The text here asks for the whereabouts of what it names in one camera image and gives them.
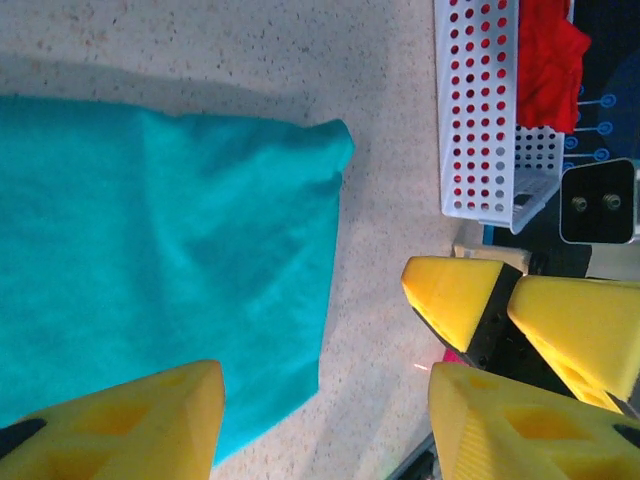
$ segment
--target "red towel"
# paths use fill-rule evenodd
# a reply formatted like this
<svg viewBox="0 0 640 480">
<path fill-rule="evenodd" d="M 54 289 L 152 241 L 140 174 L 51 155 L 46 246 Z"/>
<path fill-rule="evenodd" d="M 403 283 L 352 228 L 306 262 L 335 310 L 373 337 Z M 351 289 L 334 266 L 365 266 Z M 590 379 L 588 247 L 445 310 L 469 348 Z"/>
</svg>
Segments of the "red towel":
<svg viewBox="0 0 640 480">
<path fill-rule="evenodd" d="M 568 0 L 520 0 L 516 120 L 571 133 L 591 39 L 567 21 Z"/>
</svg>

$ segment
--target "perforated basket wall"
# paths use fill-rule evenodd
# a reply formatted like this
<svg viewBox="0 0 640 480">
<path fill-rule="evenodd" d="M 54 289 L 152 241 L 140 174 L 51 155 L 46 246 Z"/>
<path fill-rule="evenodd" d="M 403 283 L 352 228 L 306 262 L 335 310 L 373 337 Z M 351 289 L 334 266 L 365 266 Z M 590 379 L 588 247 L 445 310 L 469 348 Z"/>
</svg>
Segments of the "perforated basket wall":
<svg viewBox="0 0 640 480">
<path fill-rule="evenodd" d="M 435 14 L 442 212 L 517 233 L 558 190 L 564 142 L 516 132 L 518 1 L 436 0 Z"/>
</svg>

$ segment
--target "teal cloth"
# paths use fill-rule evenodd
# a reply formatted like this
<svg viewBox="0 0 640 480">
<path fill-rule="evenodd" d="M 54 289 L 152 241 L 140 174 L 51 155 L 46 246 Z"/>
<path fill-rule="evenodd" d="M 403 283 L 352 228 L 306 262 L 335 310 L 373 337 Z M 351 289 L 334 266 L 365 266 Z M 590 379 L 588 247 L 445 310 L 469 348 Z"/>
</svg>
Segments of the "teal cloth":
<svg viewBox="0 0 640 480">
<path fill-rule="evenodd" d="M 318 387 L 347 128 L 0 98 L 0 426 L 198 359 L 216 460 Z"/>
</svg>

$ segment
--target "speckled countertop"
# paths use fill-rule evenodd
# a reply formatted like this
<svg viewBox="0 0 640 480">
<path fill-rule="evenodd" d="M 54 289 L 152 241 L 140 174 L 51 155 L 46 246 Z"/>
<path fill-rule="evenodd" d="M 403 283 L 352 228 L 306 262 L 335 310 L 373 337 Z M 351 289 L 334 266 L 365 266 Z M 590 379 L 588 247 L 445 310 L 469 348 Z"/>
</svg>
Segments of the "speckled countertop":
<svg viewBox="0 0 640 480">
<path fill-rule="evenodd" d="M 343 189 L 320 392 L 211 478 L 384 478 L 430 431 L 443 349 L 404 300 L 438 207 L 433 7 L 415 0 L 0 0 L 0 94 L 169 112 L 343 118 Z"/>
</svg>

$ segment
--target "screw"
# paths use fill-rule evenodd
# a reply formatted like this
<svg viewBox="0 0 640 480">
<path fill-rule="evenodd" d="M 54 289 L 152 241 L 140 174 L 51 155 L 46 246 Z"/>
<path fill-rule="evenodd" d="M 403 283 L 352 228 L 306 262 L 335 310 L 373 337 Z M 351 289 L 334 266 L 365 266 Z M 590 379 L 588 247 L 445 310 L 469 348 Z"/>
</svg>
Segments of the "screw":
<svg viewBox="0 0 640 480">
<path fill-rule="evenodd" d="M 622 205 L 622 200 L 620 199 L 620 195 L 616 195 L 615 193 L 607 193 L 604 197 L 602 197 L 602 201 L 609 210 L 615 212 Z"/>
<path fill-rule="evenodd" d="M 571 205 L 576 209 L 576 212 L 582 213 L 587 209 L 587 200 L 584 197 L 573 197 Z"/>
</svg>

